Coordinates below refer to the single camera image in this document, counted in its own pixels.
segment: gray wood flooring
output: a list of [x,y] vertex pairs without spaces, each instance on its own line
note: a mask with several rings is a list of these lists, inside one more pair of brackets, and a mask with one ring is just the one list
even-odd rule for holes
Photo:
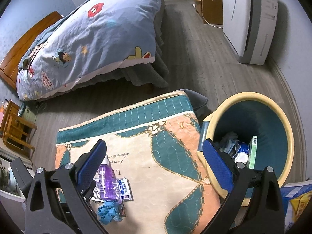
[[[276,101],[293,128],[296,126],[285,89],[272,68],[239,64],[222,29],[204,25],[192,3],[192,0],[166,1],[162,50],[170,70],[169,87],[151,90],[146,85],[136,87],[125,80],[111,80],[45,101],[37,116],[38,130],[32,139],[36,147],[32,161],[36,167],[54,169],[56,134],[60,128],[181,88],[207,96],[212,111],[236,93],[259,92]],[[298,142],[296,130],[294,137]],[[302,158],[302,153],[296,151],[288,181],[301,181]]]

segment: crumpled blue tissue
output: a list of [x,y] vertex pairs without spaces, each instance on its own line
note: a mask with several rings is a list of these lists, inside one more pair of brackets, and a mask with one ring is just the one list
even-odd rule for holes
[[119,214],[119,204],[116,201],[104,201],[104,204],[98,209],[98,215],[100,222],[104,225],[109,224],[113,219],[117,222],[122,221]]

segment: wooden cabinet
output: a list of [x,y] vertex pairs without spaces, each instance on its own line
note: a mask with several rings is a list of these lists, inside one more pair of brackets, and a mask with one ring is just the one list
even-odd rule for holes
[[214,25],[223,24],[222,0],[194,0],[196,12]]

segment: bed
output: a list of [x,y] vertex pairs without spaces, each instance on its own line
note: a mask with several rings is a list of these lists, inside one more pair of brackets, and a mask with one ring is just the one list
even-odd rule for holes
[[163,12],[163,0],[86,0],[65,18],[54,11],[10,49],[0,77],[22,101],[120,78],[166,87]]

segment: gray bed skirt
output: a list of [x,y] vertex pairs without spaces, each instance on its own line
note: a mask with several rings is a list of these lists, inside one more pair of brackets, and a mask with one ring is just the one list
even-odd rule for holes
[[[161,23],[163,20],[164,10],[165,10],[165,3],[164,3],[164,0],[162,0],[161,8],[156,13],[155,19],[154,19],[154,29],[156,33],[155,62],[147,63],[147,64],[143,64],[143,63],[136,64],[134,66],[130,66],[127,68],[118,68],[112,72],[97,75],[85,83],[80,83],[76,85],[70,91],[74,91],[76,89],[86,87],[89,85],[94,85],[99,82],[105,82],[111,79],[118,80],[120,78],[125,78],[127,81],[131,81],[132,84],[135,86],[141,86],[146,83],[152,83],[154,86],[159,87],[159,88],[167,87],[168,83],[166,82],[164,78],[168,75],[169,70],[162,60],[162,51],[160,49],[161,46],[163,45],[163,40],[161,38],[161,35],[162,35]],[[67,92],[58,92],[51,97],[48,97],[45,99],[39,99],[38,101],[43,101],[49,98],[53,98],[53,97],[65,94]]]

